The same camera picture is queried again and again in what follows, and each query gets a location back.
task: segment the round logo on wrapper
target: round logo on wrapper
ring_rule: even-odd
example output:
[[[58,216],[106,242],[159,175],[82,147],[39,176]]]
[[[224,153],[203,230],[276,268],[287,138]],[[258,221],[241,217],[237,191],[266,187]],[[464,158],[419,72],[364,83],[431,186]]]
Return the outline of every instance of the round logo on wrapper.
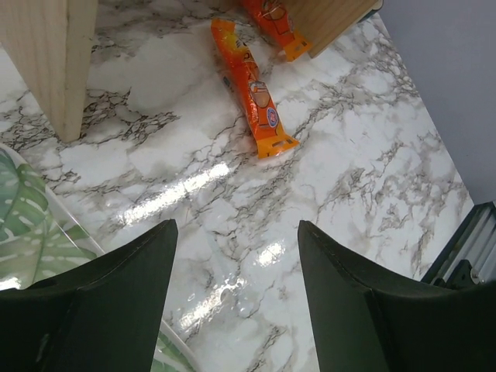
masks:
[[[274,128],[279,123],[277,112],[271,107],[267,109],[267,120],[269,121],[269,126],[271,128]]]

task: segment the green and white tray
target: green and white tray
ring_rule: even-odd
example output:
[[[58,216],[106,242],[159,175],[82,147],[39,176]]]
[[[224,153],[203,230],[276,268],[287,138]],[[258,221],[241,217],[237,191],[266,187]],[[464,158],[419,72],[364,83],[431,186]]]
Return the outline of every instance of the green and white tray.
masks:
[[[14,150],[0,144],[0,290],[23,289],[105,251]],[[162,320],[151,372],[200,372]]]

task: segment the white marble table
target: white marble table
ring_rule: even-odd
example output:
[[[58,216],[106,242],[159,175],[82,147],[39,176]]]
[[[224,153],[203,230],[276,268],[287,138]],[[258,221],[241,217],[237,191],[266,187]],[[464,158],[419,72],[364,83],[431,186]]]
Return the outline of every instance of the white marble table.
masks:
[[[101,1],[84,135],[69,145],[0,50],[0,140],[106,250],[177,220],[164,316],[206,372],[317,371],[299,220],[419,279],[472,207],[467,190],[379,18],[287,64],[229,15],[301,141],[259,161],[217,75],[215,12],[147,3]]]

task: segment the gray surface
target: gray surface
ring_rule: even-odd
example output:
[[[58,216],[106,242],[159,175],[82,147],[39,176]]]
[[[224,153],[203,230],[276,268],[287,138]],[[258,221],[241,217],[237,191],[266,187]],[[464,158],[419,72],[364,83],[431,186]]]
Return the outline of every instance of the gray surface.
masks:
[[[387,0],[380,14],[470,196],[496,200],[496,0]]]

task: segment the orange wrapper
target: orange wrapper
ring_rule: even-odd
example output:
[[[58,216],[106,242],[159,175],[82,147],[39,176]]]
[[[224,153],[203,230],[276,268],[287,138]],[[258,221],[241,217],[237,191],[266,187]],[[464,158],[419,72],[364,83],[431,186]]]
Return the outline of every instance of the orange wrapper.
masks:
[[[295,60],[312,47],[294,29],[288,11],[279,0],[241,0],[241,3],[258,26],[284,49],[287,60]]]
[[[248,46],[234,33],[234,25],[234,22],[214,19],[212,35],[229,67],[230,80],[241,98],[257,142],[258,157],[272,157],[295,147],[299,142],[284,132],[267,86],[259,80],[258,66]],[[232,88],[230,80],[224,77],[225,84]]]

